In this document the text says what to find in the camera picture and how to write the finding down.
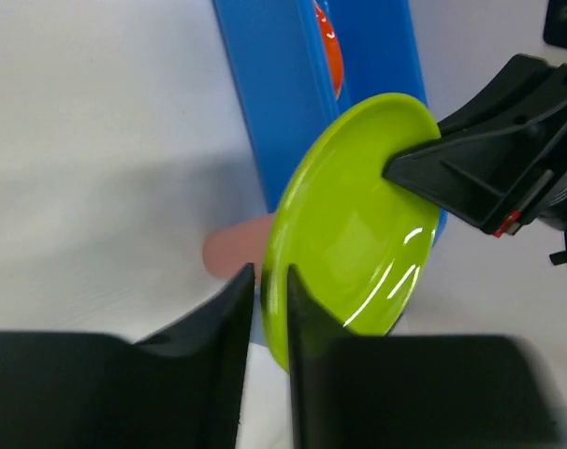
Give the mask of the green plate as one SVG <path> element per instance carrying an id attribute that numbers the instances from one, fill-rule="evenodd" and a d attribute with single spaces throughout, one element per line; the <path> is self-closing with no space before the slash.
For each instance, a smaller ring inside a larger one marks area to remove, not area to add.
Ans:
<path id="1" fill-rule="evenodd" d="M 384 179 L 394 155 L 439 138 L 418 99 L 378 94 L 349 108 L 314 142 L 273 216 L 261 278 L 267 346 L 288 365 L 287 270 L 342 325 L 384 335 L 425 268 L 440 209 Z"/>

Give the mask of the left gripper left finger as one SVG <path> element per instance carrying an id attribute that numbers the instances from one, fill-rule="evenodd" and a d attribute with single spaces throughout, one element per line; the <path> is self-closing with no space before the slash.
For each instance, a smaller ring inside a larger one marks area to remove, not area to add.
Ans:
<path id="1" fill-rule="evenodd" d="M 0 331 L 0 448 L 232 448 L 254 269 L 146 339 Z"/>

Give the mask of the orange plate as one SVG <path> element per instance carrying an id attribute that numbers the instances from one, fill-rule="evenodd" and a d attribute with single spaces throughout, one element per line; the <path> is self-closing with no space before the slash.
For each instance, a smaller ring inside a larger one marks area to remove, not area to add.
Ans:
<path id="1" fill-rule="evenodd" d="M 334 95 L 336 99 L 339 99 L 344 83 L 344 64 L 341 46 L 326 12 L 321 8 L 317 1 L 313 1 L 313 7 L 324 44 Z"/>

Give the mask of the pink cup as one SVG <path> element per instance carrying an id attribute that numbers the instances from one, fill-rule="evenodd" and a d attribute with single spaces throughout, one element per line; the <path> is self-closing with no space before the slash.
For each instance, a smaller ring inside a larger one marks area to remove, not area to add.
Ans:
<path id="1" fill-rule="evenodd" d="M 252 264 L 254 283 L 259 285 L 273 220 L 274 213 L 269 213 L 211 232 L 202 248 L 204 266 L 210 275 L 228 280 Z"/>

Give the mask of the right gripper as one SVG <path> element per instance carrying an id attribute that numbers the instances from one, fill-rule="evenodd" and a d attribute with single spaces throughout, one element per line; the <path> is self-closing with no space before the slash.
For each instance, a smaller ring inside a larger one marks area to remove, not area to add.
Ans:
<path id="1" fill-rule="evenodd" d="M 551 264 L 567 265 L 567 64 L 517 54 L 439 128 L 384 178 L 486 234 L 540 220 L 563 233 Z"/>

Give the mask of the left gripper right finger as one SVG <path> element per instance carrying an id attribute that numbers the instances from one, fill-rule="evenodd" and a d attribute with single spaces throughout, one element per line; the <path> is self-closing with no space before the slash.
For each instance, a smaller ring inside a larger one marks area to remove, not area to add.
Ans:
<path id="1" fill-rule="evenodd" d="M 503 335 L 363 336 L 287 274 L 297 448 L 565 448 L 530 349 Z"/>

